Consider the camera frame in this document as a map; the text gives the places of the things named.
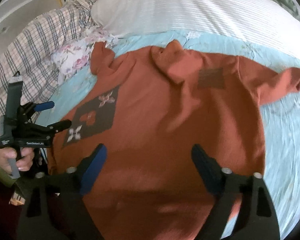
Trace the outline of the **person's left hand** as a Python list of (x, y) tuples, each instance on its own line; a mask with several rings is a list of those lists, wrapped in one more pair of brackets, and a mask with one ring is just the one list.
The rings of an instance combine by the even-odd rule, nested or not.
[[(17, 152), (15, 149), (11, 147), (6, 147), (0, 149), (0, 168), (2, 168), (7, 174), (12, 174), (12, 168), (9, 164), (10, 159), (16, 159)], [(16, 167), (19, 171), (26, 172), (28, 171), (34, 159), (34, 150), (33, 148), (22, 148), (21, 150), (21, 158), (15, 162)]]

